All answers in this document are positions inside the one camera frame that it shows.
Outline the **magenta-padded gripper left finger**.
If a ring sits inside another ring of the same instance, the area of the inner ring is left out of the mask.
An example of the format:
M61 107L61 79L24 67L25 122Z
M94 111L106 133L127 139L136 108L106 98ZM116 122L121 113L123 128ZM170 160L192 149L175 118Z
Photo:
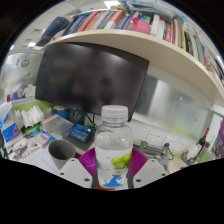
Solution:
M69 159L59 176L78 186L95 189L98 183L95 149L88 150L78 159Z

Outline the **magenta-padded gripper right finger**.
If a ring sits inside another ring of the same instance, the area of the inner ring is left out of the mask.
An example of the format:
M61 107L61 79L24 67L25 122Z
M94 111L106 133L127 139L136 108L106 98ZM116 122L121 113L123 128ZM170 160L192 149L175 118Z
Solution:
M133 149L130 159L130 181L133 188L141 188L168 175L157 159L147 159Z

